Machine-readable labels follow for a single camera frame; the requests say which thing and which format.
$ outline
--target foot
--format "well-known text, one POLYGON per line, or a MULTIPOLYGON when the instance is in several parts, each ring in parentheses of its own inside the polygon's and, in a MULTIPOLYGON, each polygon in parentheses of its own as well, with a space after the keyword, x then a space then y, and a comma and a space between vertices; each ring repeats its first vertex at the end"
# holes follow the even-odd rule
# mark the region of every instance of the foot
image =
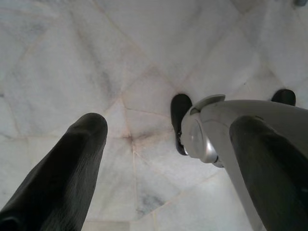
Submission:
POLYGON ((291 91, 291 90, 281 89, 274 94, 271 101, 295 106, 296 96, 295 96, 294 92, 291 91))
POLYGON ((175 132, 175 145, 181 155, 187 155, 180 139, 182 134, 181 123, 192 105, 191 99, 185 94, 176 95, 171 102, 171 122, 175 132))

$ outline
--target black leather shoe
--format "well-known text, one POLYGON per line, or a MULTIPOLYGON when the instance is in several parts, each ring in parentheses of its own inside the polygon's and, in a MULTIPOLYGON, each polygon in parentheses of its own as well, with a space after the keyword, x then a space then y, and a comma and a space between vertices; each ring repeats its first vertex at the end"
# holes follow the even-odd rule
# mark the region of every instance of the black leather shoe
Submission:
POLYGON ((191 99, 185 94, 176 95, 171 102, 171 122, 175 132, 175 145, 181 155, 187 155, 180 140, 182 134, 181 123, 192 105, 191 99))
POLYGON ((271 101, 295 106, 296 96, 295 93, 291 90, 281 89, 274 94, 271 101))

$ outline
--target floor tile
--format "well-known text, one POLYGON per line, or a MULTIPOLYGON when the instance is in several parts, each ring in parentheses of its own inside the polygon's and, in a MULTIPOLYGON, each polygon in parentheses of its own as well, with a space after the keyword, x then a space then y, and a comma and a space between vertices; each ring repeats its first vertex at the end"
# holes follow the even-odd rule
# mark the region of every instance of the floor tile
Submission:
POLYGON ((2 10, 0 8, 0 24, 8 33, 14 35, 28 47, 52 25, 53 20, 36 15, 2 10))
POLYGON ((290 1, 264 1, 242 19, 241 29, 286 87, 308 77, 308 33, 290 1))
POLYGON ((237 91, 227 95, 227 100, 271 100, 275 92, 283 88, 283 83, 274 73, 262 66, 237 91))
POLYGON ((0 209, 2 209, 29 173, 31 166, 25 139, 0 142, 0 150, 0 209))
POLYGON ((260 66, 259 55, 235 27, 217 44, 204 65, 182 86, 195 103, 209 95, 229 94, 252 77, 260 66))
POLYGON ((81 231, 129 231, 129 222, 86 221, 81 231))
POLYGON ((41 0, 1 0, 0 8, 57 18, 59 14, 47 2, 41 0))
POLYGON ((31 167, 41 161, 57 144, 61 137, 28 137, 28 154, 31 167))
POLYGON ((4 97, 0 97, 0 141, 9 140, 18 136, 12 112, 4 97))
POLYGON ((174 139, 172 132, 138 140, 134 143, 136 153, 181 190, 188 189, 221 170, 212 164, 180 155, 175 148, 174 139))
MULTIPOLYGON (((91 5, 72 7, 74 14, 64 15, 4 81, 23 135, 49 133, 88 112, 102 114, 121 93, 122 73, 129 75, 126 48, 132 45, 91 5)), ((143 70, 135 67, 138 76, 143 70)))
POLYGON ((108 137, 129 137, 126 109, 122 99, 117 100, 104 114, 108 125, 108 137))
POLYGON ((130 231, 155 231, 154 218, 152 214, 130 223, 130 231))
POLYGON ((0 25, 0 81, 17 64, 26 48, 15 36, 11 35, 4 26, 0 25))
POLYGON ((142 218, 180 193, 163 175, 135 155, 137 215, 142 218))
POLYGON ((157 211, 160 231, 252 231, 225 171, 157 211))
POLYGON ((247 13, 263 0, 231 0, 240 13, 247 13))
POLYGON ((130 221, 136 217, 132 147, 129 139, 107 138, 89 221, 130 221))
POLYGON ((171 119, 166 116, 134 110, 127 110, 126 115, 133 140, 144 139, 173 129, 171 119))
POLYGON ((96 1, 175 85, 238 18, 224 0, 96 1))
POLYGON ((170 116, 175 89, 157 68, 150 68, 123 94, 127 109, 170 116))

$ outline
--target white marble floor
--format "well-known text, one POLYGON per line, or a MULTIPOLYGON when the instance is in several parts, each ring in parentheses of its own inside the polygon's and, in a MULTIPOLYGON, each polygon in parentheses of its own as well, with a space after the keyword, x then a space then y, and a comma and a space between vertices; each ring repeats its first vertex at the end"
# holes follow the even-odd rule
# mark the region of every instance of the white marble floor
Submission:
POLYGON ((109 134, 83 231, 249 231, 223 169, 177 154, 169 104, 308 108, 308 6, 291 0, 0 0, 0 207, 87 112, 109 134))

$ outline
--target black shoe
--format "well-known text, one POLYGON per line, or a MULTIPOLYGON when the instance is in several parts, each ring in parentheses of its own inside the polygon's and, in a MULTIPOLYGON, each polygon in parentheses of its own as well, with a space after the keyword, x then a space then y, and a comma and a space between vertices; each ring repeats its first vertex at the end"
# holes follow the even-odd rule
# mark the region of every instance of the black shoe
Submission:
POLYGON ((296 96, 295 93, 291 90, 281 89, 274 94, 271 101, 295 106, 296 96))
POLYGON ((184 94, 176 95, 171 102, 171 122, 175 132, 175 145, 181 155, 187 155, 180 140, 182 134, 181 123, 192 105, 191 99, 184 94))

